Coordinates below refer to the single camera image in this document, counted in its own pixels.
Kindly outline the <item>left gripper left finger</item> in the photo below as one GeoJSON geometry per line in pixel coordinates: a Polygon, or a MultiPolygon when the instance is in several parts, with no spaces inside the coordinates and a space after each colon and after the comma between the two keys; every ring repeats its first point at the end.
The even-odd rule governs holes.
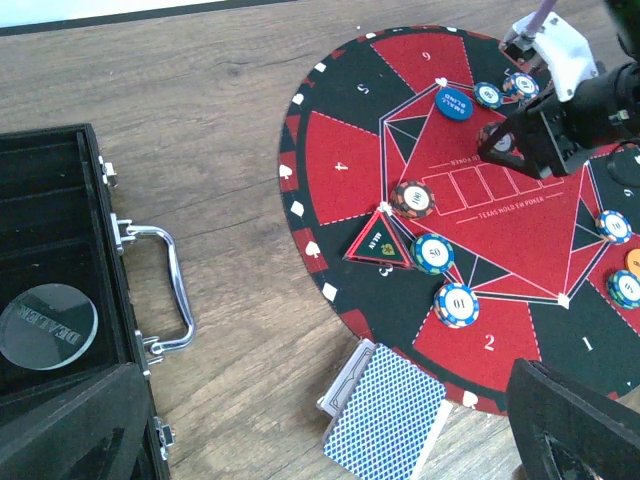
{"type": "Polygon", "coordinates": [[[128,479],[149,410],[137,365],[104,370],[1,427],[1,477],[128,479]]]}

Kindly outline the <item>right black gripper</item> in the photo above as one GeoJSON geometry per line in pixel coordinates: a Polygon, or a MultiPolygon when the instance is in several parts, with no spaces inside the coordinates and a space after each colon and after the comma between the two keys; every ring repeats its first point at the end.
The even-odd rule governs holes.
{"type": "Polygon", "coordinates": [[[562,102],[553,88],[479,139],[480,159],[534,179],[569,176],[599,148],[639,145],[639,64],[583,81],[562,102]]]}

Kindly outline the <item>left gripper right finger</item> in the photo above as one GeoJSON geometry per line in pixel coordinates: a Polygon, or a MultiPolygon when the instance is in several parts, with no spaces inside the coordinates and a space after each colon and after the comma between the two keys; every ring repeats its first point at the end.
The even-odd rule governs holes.
{"type": "Polygon", "coordinates": [[[506,406],[526,479],[639,477],[639,413],[624,404],[518,359],[506,406]]]}

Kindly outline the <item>blue small blind button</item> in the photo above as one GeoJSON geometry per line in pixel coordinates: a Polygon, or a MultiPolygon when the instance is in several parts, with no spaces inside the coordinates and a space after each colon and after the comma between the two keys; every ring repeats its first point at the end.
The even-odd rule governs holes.
{"type": "Polygon", "coordinates": [[[457,122],[467,121],[473,114],[473,103],[470,98],[450,87],[438,91],[435,105],[442,115],[457,122]]]}

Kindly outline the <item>brown red 100 chip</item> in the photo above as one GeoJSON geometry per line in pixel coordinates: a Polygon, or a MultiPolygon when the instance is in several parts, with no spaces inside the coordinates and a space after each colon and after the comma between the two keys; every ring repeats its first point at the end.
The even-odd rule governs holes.
{"type": "Polygon", "coordinates": [[[391,192],[390,205],[401,217],[419,219],[430,215],[436,206],[433,191],[416,180],[400,182],[391,192]]]}

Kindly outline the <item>orange big blind button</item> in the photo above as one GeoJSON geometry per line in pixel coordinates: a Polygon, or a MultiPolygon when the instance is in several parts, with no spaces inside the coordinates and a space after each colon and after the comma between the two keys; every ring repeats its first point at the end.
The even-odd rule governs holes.
{"type": "Polygon", "coordinates": [[[640,277],[640,249],[629,250],[625,256],[625,267],[636,277],[640,277]]]}

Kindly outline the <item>green blue 50 chip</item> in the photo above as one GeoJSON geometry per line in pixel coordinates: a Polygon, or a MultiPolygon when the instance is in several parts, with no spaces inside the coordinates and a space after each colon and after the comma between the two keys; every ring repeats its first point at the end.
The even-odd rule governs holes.
{"type": "Polygon", "coordinates": [[[429,275],[444,274],[455,262],[451,243],[438,234],[424,234],[417,237],[410,253],[416,268],[429,275]]]}

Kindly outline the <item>blue orange 10 chip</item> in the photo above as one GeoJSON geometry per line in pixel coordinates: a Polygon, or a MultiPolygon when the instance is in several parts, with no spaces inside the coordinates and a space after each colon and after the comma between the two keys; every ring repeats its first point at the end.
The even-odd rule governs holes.
{"type": "Polygon", "coordinates": [[[477,296],[462,283],[443,285],[434,296],[434,309],[441,322],[450,328],[471,326],[480,313],[477,296]]]}

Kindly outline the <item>blue backed card deck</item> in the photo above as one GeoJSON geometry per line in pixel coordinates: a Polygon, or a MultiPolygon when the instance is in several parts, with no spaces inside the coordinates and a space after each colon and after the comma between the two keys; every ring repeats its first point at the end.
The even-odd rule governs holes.
{"type": "Polygon", "coordinates": [[[452,405],[443,383],[362,339],[317,407],[325,456],[360,479],[417,479],[452,405]]]}

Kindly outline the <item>triangular all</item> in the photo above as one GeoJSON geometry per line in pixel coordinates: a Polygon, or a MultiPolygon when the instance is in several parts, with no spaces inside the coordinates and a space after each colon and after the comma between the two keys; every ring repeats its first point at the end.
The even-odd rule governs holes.
{"type": "Polygon", "coordinates": [[[390,216],[377,209],[343,256],[346,261],[411,269],[414,262],[390,216]]]}

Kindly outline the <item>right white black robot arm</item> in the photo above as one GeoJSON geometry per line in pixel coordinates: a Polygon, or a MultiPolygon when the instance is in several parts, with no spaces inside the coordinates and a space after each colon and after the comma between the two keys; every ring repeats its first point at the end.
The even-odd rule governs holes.
{"type": "Polygon", "coordinates": [[[602,73],[586,38],[553,12],[551,1],[514,23],[500,44],[526,72],[545,67],[551,84],[479,142],[481,160],[534,179],[573,174],[606,145],[639,143],[639,4],[606,10],[630,62],[602,73]]]}

